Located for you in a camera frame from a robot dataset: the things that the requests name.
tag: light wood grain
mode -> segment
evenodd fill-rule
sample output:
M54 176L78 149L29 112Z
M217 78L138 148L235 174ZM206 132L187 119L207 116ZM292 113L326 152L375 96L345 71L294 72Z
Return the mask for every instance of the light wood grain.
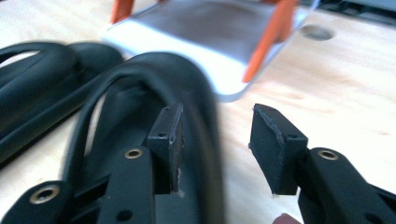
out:
M99 41L111 5L0 2L0 48L28 40ZM396 193L395 29L321 11L305 24L327 27L335 37L314 41L296 32L240 100L219 103L229 223L272 223L284 212L301 220L297 197L271 195L248 149L255 103L280 110L309 137L309 147L340 151L367 181ZM0 171L0 217L30 187L59 178L77 117Z

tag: silver metal plate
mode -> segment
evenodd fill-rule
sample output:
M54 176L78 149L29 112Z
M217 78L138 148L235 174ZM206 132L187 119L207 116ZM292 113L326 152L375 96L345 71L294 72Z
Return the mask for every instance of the silver metal plate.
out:
M274 10L251 1L172 0L130 20L248 63Z

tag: black plastic part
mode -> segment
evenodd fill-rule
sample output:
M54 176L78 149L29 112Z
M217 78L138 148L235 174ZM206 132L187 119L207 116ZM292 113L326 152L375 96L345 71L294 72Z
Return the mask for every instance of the black plastic part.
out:
M302 210L304 223L396 223L394 212L342 154L327 148L313 148L304 163L309 179L300 181L311 181L313 188L308 189L302 183L302 192L306 196L314 190L319 199L319 202L312 199L305 202L320 204L325 212Z
M113 48L95 43L65 46L33 42L0 49L0 163L76 111L99 74L123 61Z
M254 105L249 147L274 194L295 195L297 162L307 151L308 139L279 111Z
M148 146L149 132L161 110L183 104L184 149L178 183L183 193L155 196L157 223L224 223L216 105L204 75L179 56L147 53L105 76L81 110L63 179L83 189L111 176L120 153ZM104 94L88 146L91 150L86 152L92 112Z
M26 191L3 218L2 224L67 223L72 199L70 185L49 181Z
M148 134L148 148L155 160L155 193L169 194L178 191L178 168L183 140L183 105L164 108Z
M372 186L381 199L388 205L393 213L396 214L396 195L376 186Z
M116 158L96 223L155 223L151 153L131 148Z
M385 8L377 1L345 1L345 0L321 0L318 9L341 13L364 21L379 22L386 25L396 26L396 11L394 8Z
M108 178L102 178L89 186L75 190L73 206L69 208L69 223L96 223L107 184Z

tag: metal rivet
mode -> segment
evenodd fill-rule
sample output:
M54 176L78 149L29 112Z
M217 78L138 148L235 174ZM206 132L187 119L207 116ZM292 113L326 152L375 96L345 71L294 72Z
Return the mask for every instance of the metal rivet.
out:
M125 152L125 157L127 159L136 159L143 155L143 151L139 148L129 149Z
M30 197L30 203L39 204L46 203L55 198L60 192L60 189L56 185L49 185L39 189Z
M329 151L329 150L321 150L318 152L318 154L321 158L329 160L329 161L338 160L338 155Z

